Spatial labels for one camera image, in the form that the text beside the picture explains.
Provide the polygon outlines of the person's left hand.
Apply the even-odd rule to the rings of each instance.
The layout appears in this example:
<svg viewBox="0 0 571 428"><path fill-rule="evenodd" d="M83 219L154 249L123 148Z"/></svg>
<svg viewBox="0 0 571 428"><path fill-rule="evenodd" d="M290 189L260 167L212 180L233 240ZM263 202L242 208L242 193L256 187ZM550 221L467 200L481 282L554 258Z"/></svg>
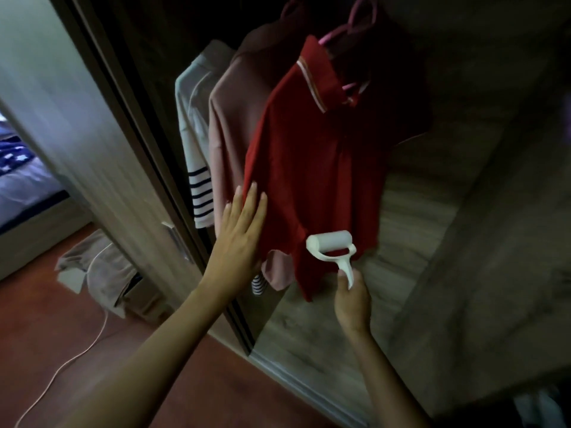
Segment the person's left hand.
<svg viewBox="0 0 571 428"><path fill-rule="evenodd" d="M206 272L201 282L223 304L227 305L261 270L259 240L267 215L267 195L259 192L258 207L246 233L240 231L240 214L247 192L238 186L232 203L230 231L217 236Z"/></svg>

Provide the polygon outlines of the person's right hand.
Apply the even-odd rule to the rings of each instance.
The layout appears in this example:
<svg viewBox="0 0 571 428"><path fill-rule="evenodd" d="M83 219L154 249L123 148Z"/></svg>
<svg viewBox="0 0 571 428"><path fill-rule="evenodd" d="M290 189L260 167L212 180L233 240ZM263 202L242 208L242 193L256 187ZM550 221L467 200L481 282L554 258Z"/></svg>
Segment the person's right hand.
<svg viewBox="0 0 571 428"><path fill-rule="evenodd" d="M361 272L353 269L354 284L349 300L337 300L335 293L335 315L347 338L370 335L371 296Z"/></svg>

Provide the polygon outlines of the white lint roller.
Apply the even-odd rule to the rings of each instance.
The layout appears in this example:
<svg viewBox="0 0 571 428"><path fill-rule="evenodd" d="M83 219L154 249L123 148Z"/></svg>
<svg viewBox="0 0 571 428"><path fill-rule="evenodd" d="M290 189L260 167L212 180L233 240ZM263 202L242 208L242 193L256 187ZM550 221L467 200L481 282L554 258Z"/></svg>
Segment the white lint roller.
<svg viewBox="0 0 571 428"><path fill-rule="evenodd" d="M310 235L305 247L311 255L323 262L335 263L347 278L347 288L352 289L354 275L351 265L353 255L357 253L353 237L347 230Z"/></svg>

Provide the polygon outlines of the red polo shirt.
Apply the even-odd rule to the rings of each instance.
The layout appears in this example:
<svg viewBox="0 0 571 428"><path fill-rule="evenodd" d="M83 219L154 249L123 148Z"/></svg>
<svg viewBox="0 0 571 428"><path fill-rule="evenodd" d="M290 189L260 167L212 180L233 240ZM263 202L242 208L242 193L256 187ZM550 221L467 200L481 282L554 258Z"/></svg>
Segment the red polo shirt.
<svg viewBox="0 0 571 428"><path fill-rule="evenodd" d="M268 197L259 253L289 254L310 302L335 267L307 251L319 233L347 230L356 257L377 245L390 151L431 125L424 71L407 37L367 35L345 57L366 74L353 93L325 48L308 36L274 88L246 156L244 184Z"/></svg>

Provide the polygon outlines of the person's left forearm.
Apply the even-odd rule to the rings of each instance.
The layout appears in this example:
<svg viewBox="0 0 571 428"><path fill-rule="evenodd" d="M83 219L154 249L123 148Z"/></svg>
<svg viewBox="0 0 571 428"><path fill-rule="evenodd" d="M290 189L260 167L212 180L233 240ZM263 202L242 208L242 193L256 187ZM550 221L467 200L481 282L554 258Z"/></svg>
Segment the person's left forearm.
<svg viewBox="0 0 571 428"><path fill-rule="evenodd" d="M196 347L233 298L218 282L203 280L58 428L148 428Z"/></svg>

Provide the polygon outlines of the person's right forearm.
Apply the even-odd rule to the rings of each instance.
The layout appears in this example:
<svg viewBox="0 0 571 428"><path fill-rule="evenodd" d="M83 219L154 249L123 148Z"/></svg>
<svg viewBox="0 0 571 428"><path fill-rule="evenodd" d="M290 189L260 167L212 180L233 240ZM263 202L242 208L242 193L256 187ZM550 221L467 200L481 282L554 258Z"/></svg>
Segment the person's right forearm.
<svg viewBox="0 0 571 428"><path fill-rule="evenodd" d="M431 428L432 421L372 337L350 331L346 337L358 361L381 428Z"/></svg>

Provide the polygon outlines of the pink shirt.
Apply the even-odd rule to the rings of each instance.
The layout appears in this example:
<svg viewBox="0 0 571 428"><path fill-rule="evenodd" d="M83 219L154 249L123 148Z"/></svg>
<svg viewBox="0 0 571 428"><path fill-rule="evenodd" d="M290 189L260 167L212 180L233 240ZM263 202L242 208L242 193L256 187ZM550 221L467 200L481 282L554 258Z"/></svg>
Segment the pink shirt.
<svg viewBox="0 0 571 428"><path fill-rule="evenodd" d="M279 20L249 32L209 98L209 158L215 234L235 189L244 186L248 147L266 102L296 63L311 19L301 3L284 9Z"/></svg>

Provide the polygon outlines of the white shirt with navy stripes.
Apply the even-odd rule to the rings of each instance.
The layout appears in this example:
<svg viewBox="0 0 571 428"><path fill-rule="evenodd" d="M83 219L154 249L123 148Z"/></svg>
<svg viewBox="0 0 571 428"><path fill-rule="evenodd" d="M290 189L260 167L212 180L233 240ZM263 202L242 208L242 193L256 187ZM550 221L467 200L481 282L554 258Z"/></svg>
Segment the white shirt with navy stripes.
<svg viewBox="0 0 571 428"><path fill-rule="evenodd" d="M175 81L175 102L197 229L214 227L209 158L209 98L235 51L212 40Z"/></svg>

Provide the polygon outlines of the cardboard box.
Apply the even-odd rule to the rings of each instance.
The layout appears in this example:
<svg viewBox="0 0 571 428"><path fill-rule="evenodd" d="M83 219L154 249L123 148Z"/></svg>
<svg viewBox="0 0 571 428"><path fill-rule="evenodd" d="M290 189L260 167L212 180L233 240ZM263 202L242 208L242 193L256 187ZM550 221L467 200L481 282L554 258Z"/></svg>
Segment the cardboard box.
<svg viewBox="0 0 571 428"><path fill-rule="evenodd" d="M164 323L174 308L149 279L136 273L121 295L125 309L153 326Z"/></svg>

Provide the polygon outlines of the wooden wardrobe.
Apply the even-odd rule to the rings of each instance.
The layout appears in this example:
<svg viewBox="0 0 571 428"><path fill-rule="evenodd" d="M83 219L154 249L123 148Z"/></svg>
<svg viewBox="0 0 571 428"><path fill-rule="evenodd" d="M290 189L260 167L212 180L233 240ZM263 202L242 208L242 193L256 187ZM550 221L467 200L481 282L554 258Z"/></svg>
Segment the wooden wardrobe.
<svg viewBox="0 0 571 428"><path fill-rule="evenodd" d="M248 32L279 18L289 0L50 0L89 63L97 60L98 82L114 90L110 106L123 105L125 136L138 135L141 164L161 180L161 202L202 268L213 230L191 223L190 194L183 191L183 147L175 120L175 77L208 42L219 38L238 48ZM571 17L571 0L378 0L397 41L408 38L420 59L429 91L432 125L427 139L413 139L392 154L380 215L380 244L362 260L372 276L382 312L374 331L385 339L452 223L467 189L497 145L500 133L546 62L543 42ZM322 293L303 301L297 285L283 292L249 293L223 317L239 353L304 399L348 426L364 425L368 404L357 402L361 380L346 350L333 357L347 374L318 361L327 331L310 338L289 332L293 320L308 319L316 333L326 314Z"/></svg>

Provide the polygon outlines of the beige cloth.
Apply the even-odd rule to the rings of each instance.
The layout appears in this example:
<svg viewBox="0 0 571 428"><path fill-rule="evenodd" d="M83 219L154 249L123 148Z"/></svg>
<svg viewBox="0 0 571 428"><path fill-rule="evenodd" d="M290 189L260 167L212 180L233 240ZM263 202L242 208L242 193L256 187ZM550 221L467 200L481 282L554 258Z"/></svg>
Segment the beige cloth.
<svg viewBox="0 0 571 428"><path fill-rule="evenodd" d="M101 229L62 255L55 264L58 282L80 294L86 287L101 307L126 317L125 289L137 270Z"/></svg>

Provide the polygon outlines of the wooden wardrobe sliding door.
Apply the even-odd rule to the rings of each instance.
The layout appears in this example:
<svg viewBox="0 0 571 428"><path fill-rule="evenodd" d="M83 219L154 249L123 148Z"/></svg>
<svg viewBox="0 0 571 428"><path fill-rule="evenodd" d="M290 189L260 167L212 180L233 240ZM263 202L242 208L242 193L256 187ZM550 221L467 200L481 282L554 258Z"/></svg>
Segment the wooden wardrobe sliding door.
<svg viewBox="0 0 571 428"><path fill-rule="evenodd" d="M178 309L202 278L204 255L186 233L96 51L65 1L56 4L0 0L0 111ZM163 221L175 225L195 264L179 254Z"/></svg>

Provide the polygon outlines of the bed with blue bedding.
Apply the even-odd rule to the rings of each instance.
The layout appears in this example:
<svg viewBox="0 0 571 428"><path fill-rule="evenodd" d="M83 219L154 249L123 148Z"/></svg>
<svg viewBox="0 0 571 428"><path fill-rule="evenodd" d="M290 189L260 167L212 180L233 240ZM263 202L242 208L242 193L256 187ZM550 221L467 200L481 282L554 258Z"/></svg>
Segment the bed with blue bedding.
<svg viewBox="0 0 571 428"><path fill-rule="evenodd" d="M0 281L91 222L0 113Z"/></svg>

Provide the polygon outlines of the pink clothes hanger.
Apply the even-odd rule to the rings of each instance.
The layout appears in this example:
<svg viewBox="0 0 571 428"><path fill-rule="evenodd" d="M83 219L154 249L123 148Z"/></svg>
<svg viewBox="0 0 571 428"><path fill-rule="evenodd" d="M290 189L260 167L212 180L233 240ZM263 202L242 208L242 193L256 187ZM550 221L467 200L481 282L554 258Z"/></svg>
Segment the pink clothes hanger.
<svg viewBox="0 0 571 428"><path fill-rule="evenodd" d="M355 105L370 85L379 9L375 0L356 0L346 23L316 40L307 52L306 79L312 75L312 96L322 113Z"/></svg>

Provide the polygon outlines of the white fabric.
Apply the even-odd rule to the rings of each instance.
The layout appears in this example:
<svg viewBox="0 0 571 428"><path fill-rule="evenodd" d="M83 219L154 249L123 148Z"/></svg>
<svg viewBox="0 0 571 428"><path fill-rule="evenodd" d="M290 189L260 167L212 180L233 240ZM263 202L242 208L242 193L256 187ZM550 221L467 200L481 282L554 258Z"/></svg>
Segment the white fabric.
<svg viewBox="0 0 571 428"><path fill-rule="evenodd" d="M513 398L523 428L571 428L571 390L549 386Z"/></svg>

